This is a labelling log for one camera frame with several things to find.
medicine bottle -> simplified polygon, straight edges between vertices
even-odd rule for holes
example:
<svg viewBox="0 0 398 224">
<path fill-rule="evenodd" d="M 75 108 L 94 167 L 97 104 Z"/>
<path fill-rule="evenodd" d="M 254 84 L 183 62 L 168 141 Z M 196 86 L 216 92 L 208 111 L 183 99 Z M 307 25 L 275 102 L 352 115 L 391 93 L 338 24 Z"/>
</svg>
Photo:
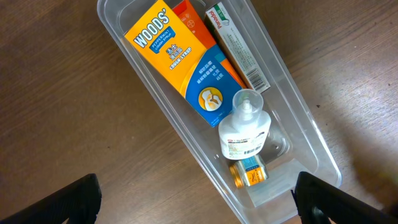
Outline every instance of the medicine bottle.
<svg viewBox="0 0 398 224">
<path fill-rule="evenodd" d="M 261 183 L 268 179 L 264 161 L 259 155 L 236 161 L 229 167 L 237 188 Z"/>
<path fill-rule="evenodd" d="M 243 89 L 234 95 L 232 114 L 218 126 L 221 151 L 227 159 L 246 159 L 261 151 L 271 125 L 263 106 L 262 96 L 254 90 Z"/>
</svg>

plastic storage bin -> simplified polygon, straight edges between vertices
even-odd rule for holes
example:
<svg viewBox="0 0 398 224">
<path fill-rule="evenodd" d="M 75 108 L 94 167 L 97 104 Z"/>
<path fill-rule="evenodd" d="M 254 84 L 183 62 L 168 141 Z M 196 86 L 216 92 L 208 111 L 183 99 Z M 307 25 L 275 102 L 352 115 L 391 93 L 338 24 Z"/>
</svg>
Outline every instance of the plastic storage bin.
<svg viewBox="0 0 398 224">
<path fill-rule="evenodd" d="M 181 0 L 166 1 L 171 8 Z M 219 1 L 191 0 L 200 16 Z M 242 223 L 281 223 L 297 214 L 290 189 L 300 171 L 339 187 L 341 174 L 292 77 L 249 0 L 222 1 L 271 87 L 262 95 L 272 124 L 261 157 L 270 179 L 237 189 L 222 156 L 216 128 L 200 115 L 142 58 L 124 34 L 155 0 L 99 0 L 98 14 L 142 82 L 195 159 Z"/>
</svg>

wood grain surface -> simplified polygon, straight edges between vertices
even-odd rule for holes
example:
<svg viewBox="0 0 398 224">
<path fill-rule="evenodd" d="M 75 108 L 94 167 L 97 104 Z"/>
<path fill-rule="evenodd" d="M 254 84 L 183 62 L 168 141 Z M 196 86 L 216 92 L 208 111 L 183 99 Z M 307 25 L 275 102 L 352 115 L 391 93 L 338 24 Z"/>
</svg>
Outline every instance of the wood grain surface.
<svg viewBox="0 0 398 224">
<path fill-rule="evenodd" d="M 253 4 L 341 189 L 379 209 L 396 203 L 398 1 Z M 100 23 L 96 1 L 0 0 L 0 15 L 0 219 L 96 173 L 98 223 L 239 223 Z"/>
</svg>

yellow box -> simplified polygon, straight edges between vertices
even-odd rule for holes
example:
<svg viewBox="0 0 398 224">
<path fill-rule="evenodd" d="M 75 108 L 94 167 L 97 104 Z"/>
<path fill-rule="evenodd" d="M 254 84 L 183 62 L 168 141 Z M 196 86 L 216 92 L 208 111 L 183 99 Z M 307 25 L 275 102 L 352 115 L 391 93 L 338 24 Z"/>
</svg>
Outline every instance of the yellow box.
<svg viewBox="0 0 398 224">
<path fill-rule="evenodd" d="M 125 38 L 214 127 L 242 89 L 220 64 L 218 46 L 206 49 L 171 8 L 158 0 Z"/>
</svg>

blue label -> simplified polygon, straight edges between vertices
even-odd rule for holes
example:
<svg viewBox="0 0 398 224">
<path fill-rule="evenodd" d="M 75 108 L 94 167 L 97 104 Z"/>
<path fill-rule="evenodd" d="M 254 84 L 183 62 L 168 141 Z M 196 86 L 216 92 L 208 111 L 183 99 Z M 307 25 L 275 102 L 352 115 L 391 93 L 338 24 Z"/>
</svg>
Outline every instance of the blue label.
<svg viewBox="0 0 398 224">
<path fill-rule="evenodd" d="M 254 170 L 260 167 L 254 156 L 242 160 L 243 167 L 246 171 Z"/>
<path fill-rule="evenodd" d="M 149 48 L 157 54 L 172 37 L 175 37 L 175 32 L 171 27 L 168 27 L 154 40 Z"/>
<path fill-rule="evenodd" d="M 221 52 L 215 45 L 199 61 L 187 86 L 185 99 L 215 127 L 232 110 L 232 99 L 242 87 L 216 58 Z"/>
</svg>

